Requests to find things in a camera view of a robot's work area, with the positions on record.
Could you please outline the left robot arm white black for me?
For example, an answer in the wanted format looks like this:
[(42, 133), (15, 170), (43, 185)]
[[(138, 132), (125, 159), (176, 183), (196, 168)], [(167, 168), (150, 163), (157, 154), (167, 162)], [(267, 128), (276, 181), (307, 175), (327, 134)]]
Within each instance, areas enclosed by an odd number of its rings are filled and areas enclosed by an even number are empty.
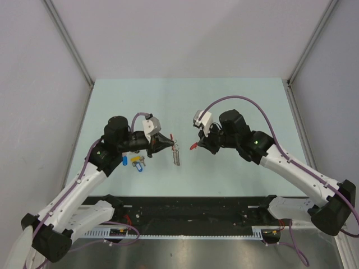
[(27, 213), (22, 218), (22, 228), (30, 226), (33, 229), (31, 248), (49, 262), (61, 260), (73, 242), (95, 226), (107, 221), (117, 224), (123, 220), (123, 205), (111, 196), (106, 196), (77, 220), (71, 218), (89, 194), (123, 162), (125, 153), (145, 150), (148, 157), (152, 157), (174, 145), (161, 134), (158, 118), (148, 113), (144, 117), (141, 131), (133, 131), (123, 116), (111, 117), (103, 135), (90, 146), (78, 175), (39, 213)]

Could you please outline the red tag key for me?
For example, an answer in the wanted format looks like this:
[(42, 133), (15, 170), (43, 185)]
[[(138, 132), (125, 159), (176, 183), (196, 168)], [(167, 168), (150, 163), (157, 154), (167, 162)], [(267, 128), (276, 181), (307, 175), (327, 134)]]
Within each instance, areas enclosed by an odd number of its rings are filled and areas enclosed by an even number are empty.
[(190, 146), (190, 150), (196, 149), (197, 148), (197, 143), (194, 143), (193, 145)]

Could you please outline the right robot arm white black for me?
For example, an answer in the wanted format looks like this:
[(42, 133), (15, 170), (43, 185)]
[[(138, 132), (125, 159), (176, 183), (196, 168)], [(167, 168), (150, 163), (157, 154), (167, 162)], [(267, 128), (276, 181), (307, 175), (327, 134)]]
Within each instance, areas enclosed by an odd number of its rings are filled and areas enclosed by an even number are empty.
[(348, 181), (338, 182), (280, 150), (274, 139), (262, 131), (252, 131), (244, 117), (235, 109), (219, 116), (197, 111), (193, 119), (199, 131), (199, 147), (212, 154), (219, 149), (235, 149), (239, 156), (267, 168), (301, 190), (306, 198), (285, 198), (270, 195), (259, 210), (259, 219), (271, 225), (278, 219), (312, 223), (323, 233), (336, 236), (343, 229), (355, 205), (356, 186)]

